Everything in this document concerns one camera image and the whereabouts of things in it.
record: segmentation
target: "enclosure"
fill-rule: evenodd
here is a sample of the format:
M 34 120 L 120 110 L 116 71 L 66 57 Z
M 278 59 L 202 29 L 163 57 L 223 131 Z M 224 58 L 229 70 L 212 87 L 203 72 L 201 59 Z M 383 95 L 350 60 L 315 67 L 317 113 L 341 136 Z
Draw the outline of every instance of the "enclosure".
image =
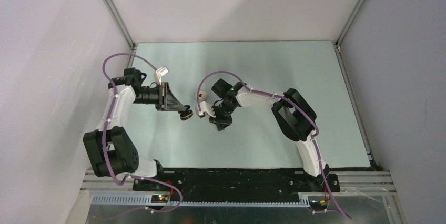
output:
M 293 204 L 185 201 L 169 213 L 133 211 L 111 223 L 440 223 L 445 161 L 444 0 L 1 0 L 2 222 L 103 223 L 145 206 L 150 192 L 97 177 L 82 144 L 104 112 L 114 53 L 157 67 L 195 107 L 207 74 L 226 70 L 271 92 L 296 88 L 317 114 L 318 142 L 334 193 L 352 221 Z M 113 77 L 132 57 L 107 65 Z M 210 78 L 202 87 L 212 102 Z M 178 169 L 302 173 L 296 145 L 262 110 L 240 108 L 217 132 L 196 114 L 179 121 L 134 104 L 126 130 L 139 155 Z M 76 199 L 88 191 L 87 208 Z M 421 211 L 420 205 L 429 211 Z M 337 209 L 332 203 L 328 209 Z

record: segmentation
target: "wire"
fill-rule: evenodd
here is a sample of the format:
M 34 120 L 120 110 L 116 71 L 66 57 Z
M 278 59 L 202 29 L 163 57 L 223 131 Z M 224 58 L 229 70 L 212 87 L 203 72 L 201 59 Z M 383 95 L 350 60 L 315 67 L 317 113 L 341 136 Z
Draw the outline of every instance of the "wire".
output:
M 320 149 L 319 149 L 319 145 L 318 142 L 316 141 L 316 139 L 312 136 L 311 137 L 311 141 L 313 142 L 315 149 L 316 149 L 316 154 L 318 155 L 318 160 L 319 160 L 319 168 L 322 171 L 322 178 L 323 181 L 325 182 L 325 185 L 327 187 L 327 191 L 328 191 L 328 195 L 330 195 L 330 199 L 333 200 L 334 204 L 336 205 L 336 207 L 338 208 L 339 212 L 344 215 L 346 218 L 351 220 L 351 216 L 348 215 L 347 213 L 345 213 L 342 208 L 340 207 L 340 205 L 338 204 L 338 201 L 336 200 L 336 198 L 333 196 L 333 193 L 331 192 L 330 187 L 328 186 L 328 182 L 327 182 L 327 177 L 325 176 L 325 173 L 323 172 L 323 168 L 322 168 L 322 157 L 321 157 L 321 153 L 320 153 Z
M 266 91 L 259 91 L 259 90 L 252 89 L 245 82 L 243 82 L 243 80 L 241 80 L 241 78 L 239 76 L 235 75 L 232 72 L 228 72 L 228 71 L 225 71 L 225 70 L 218 70 L 216 72 L 210 73 L 206 77 L 204 77 L 203 80 L 201 81 L 200 85 L 198 86 L 198 90 L 197 90 L 197 104 L 198 104 L 198 111 L 199 112 L 201 112 L 200 99 L 199 99 L 201 86 L 203 85 L 203 83 L 205 82 L 205 80 L 207 78 L 209 78 L 210 76 L 212 76 L 214 74 L 218 74 L 218 73 L 225 73 L 225 74 L 229 74 L 229 75 L 234 76 L 236 79 L 238 79 L 240 81 L 240 83 L 244 86 L 244 88 L 246 88 L 247 90 L 251 91 L 252 93 L 262 94 L 262 95 L 270 96 L 270 97 L 277 97 L 277 98 L 283 99 L 284 101 L 288 102 L 290 105 L 292 105 L 295 108 L 295 110 L 299 111 L 305 117 L 305 119 L 307 119 L 308 122 L 310 122 L 310 124 L 313 126 L 313 128 L 315 128 L 316 132 L 312 136 L 315 137 L 315 136 L 317 136 L 319 134 L 319 128 L 318 128 L 318 126 L 316 126 L 316 123 L 298 105 L 296 105 L 290 99 L 288 99 L 288 98 L 286 98 L 284 96 L 277 95 L 277 94 L 268 93 Z
M 135 176 L 135 175 L 130 175 L 130 174 L 126 174 L 126 175 L 124 176 L 124 178 L 122 179 L 122 181 L 119 181 L 119 180 L 116 178 L 115 173 L 113 172 L 113 168 L 111 167 L 110 159 L 109 159 L 109 157 L 108 157 L 108 152 L 107 152 L 106 134 L 107 134 L 107 128 L 108 128 L 108 125 L 109 125 L 109 123 L 110 123 L 110 120 L 111 120 L 111 117 L 112 117 L 112 114 L 113 114 L 113 110 L 115 109 L 115 103 L 116 103 L 116 99 L 117 99 L 116 96 L 117 96 L 117 94 L 118 94 L 118 91 L 117 91 L 116 84 L 113 82 L 113 80 L 112 80 L 112 79 L 108 76 L 108 74 L 105 72 L 105 66 L 106 66 L 107 62 L 108 62 L 110 59 L 112 59 L 112 58 L 114 58 L 114 57 L 117 57 L 117 56 L 131 56 L 131 57 L 139 58 L 139 59 L 141 59 L 142 61 L 146 62 L 152 69 L 156 70 L 156 67 L 155 67 L 153 64 L 151 64 L 148 60 L 146 60 L 145 58 L 140 57 L 140 56 L 138 56 L 138 55 L 130 54 L 130 53 L 117 53 L 117 54 L 113 54 L 113 55 L 107 57 L 107 58 L 104 60 L 103 64 L 102 64 L 102 72 L 103 72 L 104 76 L 107 78 L 107 80 L 108 80 L 108 81 L 111 83 L 111 85 L 113 86 L 113 98 L 112 98 L 111 105 L 110 105 L 110 108 L 109 108 L 108 113 L 107 113 L 107 118 L 106 118 L 106 121 L 105 121 L 105 123 L 104 123 L 104 129 L 103 129 L 103 133 L 102 133 L 102 151 L 103 151 L 103 154 L 104 154 L 104 160 L 105 160 L 105 164 L 106 164 L 106 166 L 107 166 L 108 173 L 110 174 L 111 178 L 113 179 L 113 181 L 114 181 L 118 186 L 122 186 L 122 185 L 124 184 L 125 180 L 126 180 L 128 177 L 131 177 L 131 178 L 134 178 L 134 179 L 148 180 L 148 181 L 151 181 L 151 182 L 155 182 L 155 183 L 158 183 L 158 184 L 161 184 L 161 185 L 170 187 L 172 190 L 177 191 L 177 193 L 179 194 L 180 200 L 178 201 L 178 204 L 176 204 L 173 208 L 170 208 L 170 209 L 168 209 L 168 210 L 156 210 L 156 209 L 151 209 L 151 208 L 149 208 L 149 207 L 137 207 L 137 208 L 133 208 L 133 209 L 131 209 L 131 210 L 129 210 L 129 211 L 125 211 L 125 212 L 123 212 L 123 213 L 120 213 L 120 214 L 117 215 L 117 216 L 110 217 L 110 218 L 105 218 L 105 219 L 103 219 L 103 220 L 109 220 L 109 219 L 118 218 L 118 217 L 120 217 L 120 216 L 122 216 L 122 215 L 125 215 L 125 214 L 127 214 L 127 213 L 130 213 L 130 212 L 133 212 L 133 211 L 135 211 L 135 210 L 139 210 L 139 209 L 146 209 L 146 210 L 150 209 L 152 213 L 153 213 L 153 212 L 169 212 L 169 211 L 172 211 L 172 210 L 176 209 L 177 207 L 179 207 L 179 206 L 181 205 L 181 203 L 183 202 L 183 195 L 181 194 L 181 191 L 180 191 L 178 188 L 176 188 L 175 186 L 173 186 L 173 185 L 169 185 L 169 184 L 167 184 L 167 183 L 164 183 L 164 182 L 162 182 L 162 181 L 159 181 L 159 180 L 156 180 L 156 179 L 153 179 L 153 178 L 149 178 L 149 177 L 141 177 L 141 176 Z
M 169 185 L 172 185 L 172 182 L 170 182 L 170 180 L 168 180 L 167 183 L 168 183 Z M 170 189 L 169 197 L 172 196 L 172 194 L 174 194 L 174 189 L 173 189 L 173 188 Z
M 158 184 L 161 184 L 161 185 L 170 187 L 170 188 L 171 188 L 171 191 L 172 191 L 171 194 L 173 193 L 173 190 L 175 190 L 175 191 L 177 191 L 177 193 L 178 193 L 179 196 L 180 196 L 180 200 L 178 201 L 178 204 L 176 204 L 174 207 L 172 207 L 172 208 L 170 208 L 170 209 L 167 209 L 167 210 L 162 210 L 162 209 L 157 210 L 157 209 L 150 208 L 150 207 L 148 207 L 148 206 L 144 206 L 144 207 L 135 207 L 135 208 L 129 209 L 129 210 L 125 211 L 125 212 L 119 213 L 119 214 L 117 214 L 117 215 L 115 215 L 115 216 L 112 216 L 112 217 L 101 218 L 101 217 L 97 217 L 97 216 L 95 216 L 95 217 L 94 217 L 95 219 L 98 219 L 98 220 L 113 220 L 113 219 L 119 218 L 119 217 L 121 217 L 121 216 L 123 216 L 123 215 L 126 215 L 126 214 L 128 214 L 128 213 L 131 213 L 131 212 L 133 212 L 133 211 L 136 211 L 136 210 L 143 210 L 143 209 L 144 209 L 144 210 L 150 210 L 151 213 L 154 213 L 154 212 L 170 212 L 170 211 L 172 211 L 172 210 L 175 210 L 177 207 L 179 207 L 179 206 L 181 205 L 181 203 L 183 202 L 183 195 L 181 194 L 181 191 L 178 190 L 178 188 L 176 188 L 176 187 L 173 186 L 173 185 L 170 185 L 170 184 L 161 182 L 161 181 L 156 180 L 156 179 L 153 179 L 153 178 L 148 178 L 148 177 L 141 177 L 141 176 L 135 176 L 135 175 L 130 175 L 130 177 L 132 177 L 132 178 L 134 178 L 134 179 L 148 180 L 148 181 L 156 182 L 156 183 L 158 183 Z
M 127 179 L 128 175 L 126 175 L 122 181 L 119 181 L 116 178 L 115 173 L 113 172 L 113 168 L 111 167 L 110 164 L 110 159 L 108 158 L 108 153 L 107 153 L 107 141 L 106 141 L 106 133 L 107 133 L 107 128 L 108 128 L 108 124 L 110 123 L 109 120 L 111 120 L 112 114 L 113 114 L 113 110 L 115 108 L 115 103 L 116 103 L 116 95 L 118 94 L 118 89 L 116 88 L 116 84 L 115 82 L 113 82 L 113 80 L 108 76 L 108 74 L 105 72 L 105 65 L 107 64 L 107 62 L 117 56 L 131 56 L 131 57 L 136 57 L 141 59 L 142 61 L 146 62 L 149 66 L 151 66 L 154 70 L 156 70 L 156 67 L 151 64 L 149 61 L 147 61 L 145 58 L 140 57 L 138 55 L 134 55 L 134 54 L 130 54 L 130 53 L 116 53 L 113 54 L 109 57 L 107 57 L 104 62 L 102 63 L 102 73 L 104 74 L 104 76 L 107 78 L 107 80 L 111 83 L 111 85 L 113 86 L 113 99 L 111 101 L 111 105 L 110 108 L 108 109 L 108 113 L 107 113 L 107 118 L 106 121 L 104 123 L 104 129 L 103 129 L 103 133 L 102 133 L 102 152 L 104 154 L 104 159 L 105 159 L 105 165 L 107 166 L 107 170 L 108 173 L 110 174 L 110 177 L 113 179 L 113 181 L 118 185 L 118 186 L 122 186 L 124 184 L 124 181 Z
M 331 196 L 329 195 L 329 197 L 328 197 L 328 199 L 327 199 L 327 185 L 325 185 L 325 189 L 324 189 L 324 191 L 325 191 L 325 200 L 326 201 L 330 201 L 330 199 L 331 199 Z
M 223 101 L 223 99 L 216 100 L 212 106 L 215 106 L 215 104 L 216 104 L 217 102 L 219 102 L 219 101 Z
M 310 211 L 312 214 L 316 214 L 316 213 L 328 213 L 328 212 L 337 212 L 337 213 L 341 213 L 338 210 L 332 210 L 332 209 L 328 209 L 328 210 L 322 210 L 322 211 L 315 211 L 312 207 L 307 208 L 308 211 Z
M 321 170 L 321 174 L 322 174 L 322 178 L 323 178 L 323 181 L 324 181 L 324 183 L 325 183 L 325 185 L 326 185 L 326 189 L 327 189 L 327 191 L 328 191 L 328 195 L 330 195 L 330 199 L 333 199 L 333 201 L 334 201 L 334 203 L 336 204 L 336 207 L 339 209 L 339 211 L 336 211 L 336 210 L 333 210 L 333 211 L 336 211 L 336 212 L 339 212 L 339 213 L 341 213 L 342 215 L 344 215 L 346 218 L 348 218 L 348 219 L 350 219 L 351 220 L 351 216 L 350 215 L 348 215 L 348 214 L 346 214 L 343 210 L 342 210 L 342 208 L 339 206 L 339 204 L 338 204 L 338 202 L 336 201 L 336 198 L 333 196 L 333 193 L 331 192 L 331 189 L 330 189 L 330 187 L 328 186 L 328 182 L 327 182 L 327 178 L 326 178 L 326 176 L 325 176 L 325 173 L 323 172 L 323 166 L 322 166 L 322 157 L 321 157 L 321 152 L 320 152 L 320 149 L 319 149 L 319 146 L 318 146 L 318 142 L 316 141 L 316 136 L 319 134 L 319 128 L 317 127 L 317 125 L 316 125 L 316 123 L 297 105 L 297 104 L 295 104 L 294 102 L 292 102 L 290 99 L 288 99 L 288 98 L 286 98 L 286 97 L 284 97 L 284 96 L 280 96 L 280 95 L 277 95 L 277 94 L 274 94 L 274 93 L 268 93 L 268 92 L 266 92 L 266 91 L 259 91 L 259 90 L 255 90 L 255 89 L 253 89 L 253 88 L 251 88 L 251 87 L 249 87 L 239 76 L 237 76 L 236 74 L 234 74 L 234 73 L 231 73 L 231 72 L 228 72 L 228 71 L 225 71 L 225 70 L 218 70 L 218 71 L 216 71 L 216 72 L 213 72 L 213 73 L 210 73 L 210 74 L 208 74 L 206 77 L 204 77 L 203 78 L 203 80 L 201 81 L 201 83 L 200 83 L 200 85 L 198 86 L 198 90 L 197 90 L 197 104 L 198 104 L 198 111 L 199 112 L 201 112 L 201 106 L 200 106 L 200 100 L 199 100 L 199 97 L 198 97 L 198 94 L 199 94 L 199 92 L 200 92 L 200 90 L 201 90 L 201 86 L 203 85 L 203 83 L 205 82 L 205 80 L 207 79 L 207 78 L 209 78 L 210 76 L 212 76 L 212 75 L 214 75 L 214 74 L 219 74 L 219 73 L 225 73 L 225 74 L 229 74 L 229 75 L 231 75 L 231 76 L 234 76 L 236 79 L 238 79 L 239 81 L 240 81 L 240 83 L 244 86 L 244 88 L 246 88 L 247 90 L 249 90 L 250 92 L 252 92 L 252 93 L 256 93 L 256 94 L 261 94 L 261 95 L 264 95 L 264 96 L 270 96 L 270 97 L 277 97 L 277 98 L 280 98 L 280 99 L 283 99 L 284 101 L 286 101 L 286 102 L 288 102 L 290 105 L 292 105 L 294 108 L 295 108 L 295 110 L 297 110 L 297 111 L 299 111 L 304 117 L 305 117 L 305 119 L 313 126 L 313 128 L 315 129 L 315 133 L 314 134 L 312 134 L 311 135 L 311 141 L 313 142 L 313 144 L 314 144 L 314 146 L 315 146 L 315 149 L 316 149 L 316 153 L 317 153 L 317 155 L 318 155 L 318 162 L 319 162 L 319 169 Z

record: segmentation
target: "metal extrusion bar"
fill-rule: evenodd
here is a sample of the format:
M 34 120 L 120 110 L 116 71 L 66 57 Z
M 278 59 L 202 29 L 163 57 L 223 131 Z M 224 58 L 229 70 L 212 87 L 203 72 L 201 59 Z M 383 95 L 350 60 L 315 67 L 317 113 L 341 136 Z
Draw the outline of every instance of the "metal extrusion bar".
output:
M 341 192 L 338 196 L 395 196 L 396 190 L 388 171 L 338 171 Z M 81 190 L 89 190 L 93 195 L 152 195 L 156 192 L 133 191 L 133 180 L 117 186 L 110 177 L 96 177 L 92 170 L 85 173 Z M 301 196 L 323 196 L 323 192 L 301 192 Z
M 103 1 L 105 3 L 105 6 L 107 7 L 107 9 L 110 11 L 110 14 L 112 15 L 111 17 L 115 21 L 116 26 L 118 27 L 119 31 L 122 33 L 124 39 L 126 40 L 128 47 L 130 49 L 134 49 L 135 43 L 133 42 L 133 40 L 130 36 L 130 33 L 127 30 L 127 27 L 125 26 L 124 21 L 123 21 L 121 15 L 119 14 L 115 3 L 113 2 L 113 0 L 103 0 Z
M 342 42 L 344 41 L 351 25 L 353 24 L 354 20 L 356 19 L 356 17 L 358 16 L 359 10 L 362 9 L 364 2 L 366 0 L 358 0 L 356 2 L 356 5 L 353 8 L 353 11 L 351 12 L 349 18 L 347 19 L 346 24 L 344 25 L 344 28 L 342 28 L 341 34 L 339 34 L 338 39 L 336 40 L 336 44 L 337 45 L 341 45 Z
M 400 215 L 400 211 L 397 208 L 395 200 L 397 200 L 396 196 L 382 196 L 382 203 L 384 204 L 384 208 L 386 209 L 387 218 L 389 219 L 389 222 L 391 224 L 406 223 Z
M 133 55 L 136 54 L 136 47 L 134 49 L 132 49 L 130 51 L 130 53 L 133 54 Z M 135 60 L 135 57 L 132 57 L 132 56 L 128 57 L 128 60 L 127 60 L 127 63 L 126 63 L 126 69 L 127 68 L 131 68 L 131 66 L 133 65 L 133 61 L 134 60 Z
M 166 203 L 152 203 L 152 196 L 159 192 L 147 192 L 150 194 L 105 194 L 95 193 L 92 198 L 92 205 L 130 205 L 130 206 L 164 206 Z M 177 201 L 168 203 L 171 206 L 178 204 Z M 294 203 L 232 203 L 232 202 L 190 202 L 183 201 L 182 206 L 188 207 L 309 207 L 308 197 L 302 196 L 300 202 Z
M 364 145 L 366 147 L 366 151 L 367 151 L 367 154 L 369 155 L 369 159 L 372 159 L 375 163 L 377 163 L 377 161 L 376 161 L 376 159 L 375 159 L 375 157 L 373 155 L 372 148 L 370 147 L 370 141 L 369 141 L 369 138 L 367 136 L 366 129 L 364 127 L 364 122 L 362 120 L 361 114 L 359 113 L 358 103 L 356 102 L 356 96 L 355 96 L 353 88 L 351 86 L 351 81 L 350 81 L 350 78 L 349 78 L 348 73 L 347 73 L 345 62 L 342 59 L 341 52 L 338 50 L 338 47 L 336 46 L 335 43 L 333 44 L 333 46 L 334 46 L 334 51 L 336 53 L 336 57 L 338 58 L 338 63 L 339 63 L 339 67 L 341 68 L 341 72 L 342 72 L 342 76 L 344 78 L 344 82 L 346 83 L 346 88 L 347 88 L 347 92 L 348 92 L 349 97 L 350 97 L 351 105 L 353 107 L 353 112 L 354 112 L 354 115 L 355 115 L 356 120 L 358 122 L 359 132 L 361 133 L 362 141 L 364 142 Z

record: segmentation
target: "purple cable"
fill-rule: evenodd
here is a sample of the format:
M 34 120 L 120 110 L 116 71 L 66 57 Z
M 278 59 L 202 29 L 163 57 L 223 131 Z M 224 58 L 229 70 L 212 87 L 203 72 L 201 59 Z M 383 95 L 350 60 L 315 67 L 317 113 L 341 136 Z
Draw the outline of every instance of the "purple cable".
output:
M 271 97 L 277 97 L 277 98 L 280 98 L 280 99 L 283 99 L 284 101 L 286 101 L 286 102 L 288 102 L 290 105 L 292 105 L 297 111 L 299 111 L 304 117 L 305 117 L 305 119 L 307 119 L 307 121 L 308 122 L 310 122 L 310 124 L 313 126 L 313 128 L 315 128 L 315 133 L 313 134 L 313 135 L 311 135 L 311 140 L 313 141 L 313 144 L 315 145 L 315 149 L 316 149 L 316 153 L 317 153 L 317 155 L 318 155 L 318 160 L 319 160 L 319 168 L 320 168 L 320 170 L 321 170 L 321 174 L 322 174 L 322 177 L 323 177 L 323 180 L 324 180 L 324 182 L 325 182 L 325 184 L 326 185 L 328 185 L 328 182 L 327 182 L 327 178 L 325 177 L 325 173 L 323 172 L 323 167 L 322 167 L 322 155 L 321 155 L 321 152 L 320 152 L 320 149 L 319 149 L 319 146 L 318 146 L 318 143 L 317 143 L 317 141 L 316 141 L 316 139 L 315 139 L 315 137 L 319 134 L 319 128 L 316 126 L 316 123 L 297 105 L 297 104 L 295 104 L 294 102 L 292 102 L 290 99 L 288 99 L 288 98 L 286 98 L 286 97 L 284 97 L 284 96 L 280 96 L 280 95 L 277 95 L 277 94 L 273 94 L 273 93 L 268 93 L 268 92 L 266 92 L 266 91 L 259 91 L 259 90 L 255 90 L 255 89 L 252 89 L 252 88 L 250 88 L 243 80 L 241 80 L 241 78 L 239 77 L 239 76 L 237 76 L 236 74 L 234 74 L 234 73 L 231 73 L 231 72 L 228 72 L 228 71 L 225 71 L 225 70 L 218 70 L 218 71 L 216 71 L 216 72 L 213 72 L 213 73 L 210 73 L 210 74 L 208 74 L 206 77 L 204 77 L 203 78 L 203 80 L 201 81 L 201 83 L 200 83 L 200 85 L 198 86 L 198 90 L 197 90 L 197 104 L 198 104 L 198 111 L 201 111 L 201 106 L 200 106 L 200 99 L 199 99 L 199 93 L 200 93 L 200 90 L 201 90 L 201 86 L 203 85 L 203 83 L 205 82 L 205 80 L 207 79 L 207 78 L 209 78 L 210 76 L 212 76 L 212 75 L 214 75 L 214 74 L 218 74 L 218 73 L 225 73 L 225 74 L 229 74 L 229 75 L 232 75 L 232 76 L 234 76 L 236 79 L 238 79 L 239 81 L 240 81 L 240 83 L 247 89 L 247 90 L 250 90 L 251 92 L 253 92 L 253 93 L 256 93 L 256 94 L 261 94 L 261 95 L 265 95 L 265 96 L 271 96 Z M 351 220 L 351 216 L 350 215 L 348 215 L 348 214 L 346 214 L 343 210 L 342 210 L 342 208 L 339 206 L 339 204 L 338 204 L 338 202 L 336 201 L 336 198 L 333 196 L 333 193 L 331 192 L 331 189 L 330 189 L 330 187 L 329 186 L 327 186 L 327 191 L 328 191 L 328 194 L 330 195 L 330 197 L 331 197 L 331 199 L 333 199 L 333 201 L 334 201 L 334 204 L 338 207 L 338 209 L 339 209 L 339 213 L 341 213 L 342 215 L 344 215 L 346 218 L 348 218 L 348 219 L 350 219 Z
M 108 119 L 112 117 L 113 109 L 115 108 L 116 95 L 118 94 L 118 90 L 117 90 L 117 88 L 116 88 L 116 84 L 115 84 L 115 82 L 113 82 L 113 80 L 112 80 L 112 79 L 107 75 L 107 73 L 105 72 L 105 65 L 107 64 L 107 62 L 108 62 L 111 58 L 113 58 L 113 57 L 117 57 L 117 56 L 131 56 L 131 57 L 139 58 L 139 59 L 141 59 L 142 61 L 146 62 L 149 66 L 151 66 L 151 68 L 153 68 L 154 70 L 156 70 L 156 67 L 155 67 L 153 64 L 151 64 L 148 60 L 146 60 L 145 58 L 140 57 L 140 56 L 138 56 L 138 55 L 130 54 L 130 53 L 117 53 L 117 54 L 113 54 L 113 55 L 107 57 L 107 58 L 104 60 L 103 64 L 102 64 L 102 72 L 104 73 L 104 76 L 108 79 L 108 81 L 109 81 L 109 82 L 111 83 L 111 85 L 113 86 L 113 99 L 112 99 L 112 101 L 111 101 L 110 109 L 108 110 L 108 113 L 107 113 L 107 118 L 106 118 L 106 121 L 105 121 L 105 123 L 104 123 L 104 129 L 103 129 L 103 133 L 102 133 L 102 152 L 103 152 L 103 154 L 104 154 L 104 160 L 105 160 L 105 164 L 106 164 L 107 169 L 108 169 L 108 173 L 110 174 L 111 178 L 113 179 L 113 181 L 114 181 L 118 186 L 122 186 L 122 185 L 124 184 L 125 180 L 130 176 L 130 177 L 132 177 L 132 178 L 144 179 L 144 180 L 152 181 L 152 182 L 155 182 L 155 183 L 158 183 L 158 184 L 161 184 L 161 185 L 164 185 L 164 186 L 167 186 L 167 187 L 172 188 L 173 190 L 177 191 L 177 193 L 178 193 L 179 196 L 180 196 L 180 201 L 178 202 L 178 204 L 176 204 L 173 208 L 168 209 L 168 210 L 155 210 L 155 209 L 148 208 L 148 209 L 150 209 L 150 210 L 153 211 L 153 212 L 169 212 L 169 211 L 172 211 L 172 210 L 176 209 L 177 207 L 179 207 L 179 206 L 181 205 L 181 203 L 183 202 L 183 195 L 181 194 L 181 191 L 178 190 L 178 188 L 176 188 L 175 186 L 169 185 L 169 184 L 167 184 L 167 183 L 164 183 L 164 182 L 162 182 L 162 181 L 153 179 L 153 178 L 140 177 L 140 176 L 136 177 L 136 176 L 134 176 L 134 175 L 129 175 L 129 174 L 126 174 L 126 175 L 124 176 L 124 178 L 122 179 L 122 181 L 119 181 L 119 180 L 116 178 L 115 173 L 113 172 L 113 168 L 111 167 L 110 159 L 108 158 L 108 152 L 107 152 L 107 140 L 106 140 L 107 138 L 106 138 L 106 133 L 107 133 L 107 128 L 108 128 L 108 124 L 109 124 Z M 118 217 L 120 217 L 120 216 L 122 216 L 122 215 L 125 215 L 125 214 L 127 214 L 127 213 L 130 213 L 130 212 L 133 212 L 133 211 L 135 211 L 135 210 L 139 210 L 139 209 L 146 209 L 146 207 L 137 207 L 137 208 L 133 208 L 133 209 L 130 209 L 129 211 L 125 211 L 125 212 L 123 212 L 123 213 L 121 213 L 121 214 L 119 214 L 119 215 L 117 215 L 117 216 L 110 217 L 110 218 L 105 218 L 105 219 L 102 219 L 102 220 L 109 220 L 109 219 L 118 218 Z
M 277 97 L 277 98 L 283 99 L 284 101 L 288 102 L 297 111 L 299 111 L 305 117 L 305 119 L 307 119 L 307 121 L 310 122 L 311 125 L 315 128 L 316 132 L 315 132 L 315 134 L 313 136 L 317 136 L 319 134 L 319 128 L 318 128 L 318 126 L 316 126 L 316 123 L 298 105 L 296 105 L 294 102 L 290 101 L 288 98 L 285 98 L 284 96 L 280 96 L 280 95 L 273 94 L 273 93 L 268 93 L 266 91 L 259 91 L 259 90 L 251 89 L 245 82 L 243 82 L 243 80 L 241 80 L 241 78 L 239 76 L 237 76 L 236 74 L 234 74 L 232 72 L 228 72 L 228 71 L 225 71 L 225 70 L 218 70 L 216 72 L 210 73 L 206 77 L 204 77 L 203 80 L 201 81 L 200 85 L 198 86 L 198 90 L 197 90 L 198 111 L 201 111 L 200 99 L 199 99 L 201 86 L 203 85 L 203 83 L 205 82 L 205 80 L 207 78 L 209 78 L 210 76 L 212 76 L 214 74 L 218 74 L 218 73 L 225 73 L 225 74 L 229 74 L 229 75 L 234 76 L 236 79 L 238 79 L 240 81 L 240 83 L 246 88 L 246 90 L 250 90 L 253 93 L 262 94 L 262 95 L 265 95 L 265 96 Z
M 111 167 L 110 164 L 110 159 L 108 158 L 108 153 L 107 153 L 107 140 L 106 140 L 106 132 L 107 132 L 107 127 L 108 127 L 108 119 L 110 119 L 112 117 L 112 113 L 113 113 L 113 109 L 115 108 L 115 103 L 116 103 L 116 95 L 118 94 L 118 89 L 116 88 L 116 84 L 115 82 L 113 82 L 113 80 L 107 75 L 107 73 L 105 72 L 105 65 L 107 64 L 107 61 L 109 61 L 110 59 L 117 57 L 117 56 L 131 56 L 131 57 L 136 57 L 141 59 L 142 61 L 146 62 L 148 65 L 150 65 L 154 70 L 156 70 L 156 67 L 151 64 L 149 61 L 147 61 L 145 58 L 140 57 L 138 55 L 134 55 L 134 54 L 130 54 L 130 53 L 116 53 L 113 54 L 109 57 L 107 57 L 104 62 L 102 63 L 102 73 L 104 74 L 104 76 L 108 79 L 108 81 L 111 83 L 111 85 L 113 86 L 113 99 L 111 101 L 111 105 L 110 105 L 110 109 L 108 110 L 107 113 L 107 118 L 105 123 L 104 123 L 104 129 L 103 129 L 103 133 L 102 133 L 102 152 L 104 154 L 104 159 L 105 159 L 105 165 L 107 166 L 108 169 L 108 173 L 110 173 L 111 178 L 113 179 L 113 181 L 118 185 L 118 186 L 122 186 L 124 184 L 124 181 L 127 179 L 128 175 L 126 175 L 122 181 L 119 181 L 116 178 L 115 173 L 113 172 L 113 168 Z
M 97 219 L 97 220 L 113 220 L 113 219 L 119 218 L 119 217 L 121 217 L 123 215 L 126 215 L 126 214 L 131 213 L 131 212 L 136 211 L 136 210 L 150 210 L 151 212 L 170 212 L 170 211 L 174 210 L 175 208 L 179 207 L 181 205 L 181 203 L 183 202 L 183 195 L 181 194 L 181 191 L 178 190 L 178 188 L 176 188 L 173 185 L 170 185 L 168 183 L 164 183 L 162 181 L 159 181 L 159 180 L 156 180 L 156 179 L 153 179 L 153 178 L 148 178 L 148 177 L 141 177 L 141 176 L 135 176 L 135 175 L 130 175 L 130 177 L 132 177 L 134 179 L 144 179 L 144 180 L 152 181 L 152 182 L 161 184 L 163 186 L 168 186 L 168 187 L 172 188 L 173 190 L 177 191 L 177 193 L 180 195 L 180 200 L 179 200 L 178 204 L 176 204 L 174 207 L 172 207 L 170 209 L 167 209 L 167 210 L 162 210 L 162 209 L 161 210 L 156 210 L 156 209 L 153 209 L 153 208 L 150 208 L 150 207 L 135 207 L 135 208 L 129 209 L 129 210 L 125 211 L 125 212 L 119 213 L 119 214 L 117 214 L 115 216 L 112 216 L 112 217 L 101 218 L 101 217 L 96 217 L 95 216 L 95 219 Z
M 317 142 L 316 139 L 314 139 L 313 137 L 311 137 L 311 140 L 313 141 L 313 144 L 315 145 L 315 148 L 316 148 L 316 153 L 317 153 L 317 155 L 318 155 L 318 160 L 319 160 L 319 167 L 320 167 L 320 169 L 321 169 L 321 171 L 322 171 L 321 174 L 322 174 L 323 181 L 325 182 L 326 185 L 328 185 L 327 178 L 325 177 L 325 173 L 323 172 L 323 168 L 322 168 L 322 157 L 321 157 L 321 153 L 320 153 L 320 149 L 319 149 L 318 142 Z M 337 201 L 336 198 L 333 196 L 333 193 L 331 192 L 330 187 L 329 187 L 329 186 L 326 186 L 326 187 L 327 187 L 327 192 L 328 192 L 328 194 L 330 195 L 330 197 L 331 197 L 331 199 L 333 200 L 333 202 L 334 202 L 334 204 L 336 205 L 336 207 L 339 209 L 339 212 L 340 212 L 342 215 L 344 215 L 347 219 L 351 220 L 351 216 L 348 215 L 347 213 L 345 213 L 345 212 L 342 210 L 342 208 L 339 206 L 338 201 Z

